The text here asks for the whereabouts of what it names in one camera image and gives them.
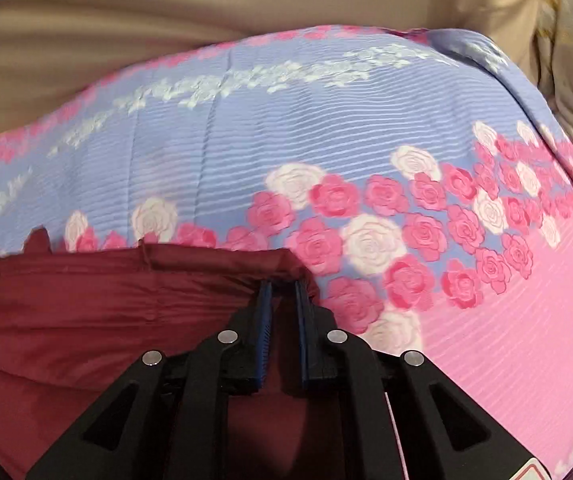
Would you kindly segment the maroon puffer jacket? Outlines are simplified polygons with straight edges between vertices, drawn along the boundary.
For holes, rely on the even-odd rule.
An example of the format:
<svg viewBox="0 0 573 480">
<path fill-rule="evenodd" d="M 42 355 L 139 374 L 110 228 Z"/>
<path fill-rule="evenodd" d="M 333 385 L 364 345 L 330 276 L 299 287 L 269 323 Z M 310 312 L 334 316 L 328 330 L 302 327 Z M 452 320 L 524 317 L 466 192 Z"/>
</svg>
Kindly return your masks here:
<svg viewBox="0 0 573 480">
<path fill-rule="evenodd" d="M 343 439 L 333 401 L 297 392 L 294 283 L 315 277 L 286 249 L 143 243 L 54 252 L 48 233 L 0 257 L 0 479 L 21 479 L 47 448 L 146 351 L 172 356 L 222 330 L 263 280 L 276 317 L 265 388 L 231 402 L 230 450 L 259 479 L 339 479 Z"/>
</svg>

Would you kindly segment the pink floral bed sheet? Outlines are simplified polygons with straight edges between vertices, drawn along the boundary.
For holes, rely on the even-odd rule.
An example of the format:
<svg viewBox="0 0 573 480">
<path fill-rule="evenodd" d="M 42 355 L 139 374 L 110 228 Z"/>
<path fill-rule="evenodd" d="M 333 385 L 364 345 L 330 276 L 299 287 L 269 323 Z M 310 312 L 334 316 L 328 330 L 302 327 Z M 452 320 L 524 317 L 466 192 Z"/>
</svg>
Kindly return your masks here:
<svg viewBox="0 0 573 480">
<path fill-rule="evenodd" d="M 0 133 L 0 257 L 286 249 L 573 474 L 573 142 L 486 37 L 329 26 L 121 70 Z"/>
</svg>

